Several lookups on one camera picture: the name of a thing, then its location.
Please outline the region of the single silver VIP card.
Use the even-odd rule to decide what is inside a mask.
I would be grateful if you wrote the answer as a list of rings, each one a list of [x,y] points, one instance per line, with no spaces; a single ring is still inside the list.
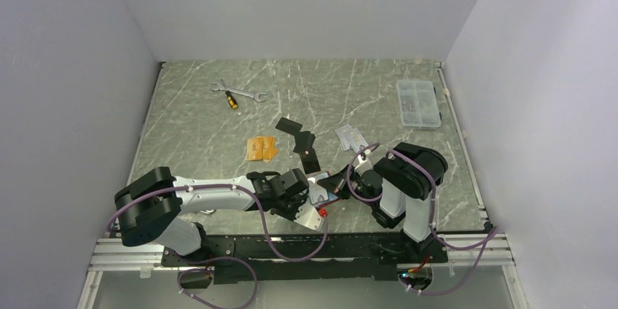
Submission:
[[[309,188],[308,195],[310,203],[314,206],[321,206],[329,201],[329,192],[317,184],[318,180],[328,178],[329,174],[326,172],[311,176],[308,178]]]

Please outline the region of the single black VIP card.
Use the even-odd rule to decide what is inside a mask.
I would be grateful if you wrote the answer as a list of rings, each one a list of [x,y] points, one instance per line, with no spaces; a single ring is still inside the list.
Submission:
[[[312,174],[321,170],[314,148],[300,152],[300,159],[305,174]]]

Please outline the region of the stack of silver cards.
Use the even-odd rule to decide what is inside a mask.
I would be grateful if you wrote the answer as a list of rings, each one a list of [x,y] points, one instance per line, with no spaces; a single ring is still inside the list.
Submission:
[[[369,144],[361,134],[358,128],[344,125],[335,129],[335,134],[340,140],[340,148],[342,151],[353,150],[358,152],[363,147]]]

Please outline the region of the red leather card holder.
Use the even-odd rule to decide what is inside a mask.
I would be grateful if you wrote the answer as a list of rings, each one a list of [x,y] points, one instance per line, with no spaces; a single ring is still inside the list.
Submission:
[[[339,197],[336,196],[336,194],[334,194],[331,190],[317,184],[318,180],[327,179],[329,177],[330,174],[328,172],[322,172],[308,178],[309,201],[317,208],[324,207],[339,200]]]

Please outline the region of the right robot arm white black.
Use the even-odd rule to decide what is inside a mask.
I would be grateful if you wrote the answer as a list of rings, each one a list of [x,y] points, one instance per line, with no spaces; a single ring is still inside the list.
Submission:
[[[429,253],[437,187],[448,170],[436,150],[401,142],[372,164],[367,155],[378,143],[361,148],[342,171],[343,192],[366,203],[375,221],[384,228],[402,225],[402,253],[418,262]]]

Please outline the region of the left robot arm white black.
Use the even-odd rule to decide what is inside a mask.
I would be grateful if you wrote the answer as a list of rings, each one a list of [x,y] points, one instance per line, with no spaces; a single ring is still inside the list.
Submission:
[[[199,180],[173,176],[158,167],[114,196],[115,214],[107,223],[124,246],[157,243],[200,265],[215,252],[203,225],[182,216],[207,210],[270,212],[310,230],[320,231],[324,218],[308,196],[310,184],[298,168],[285,173],[250,172],[231,179]]]

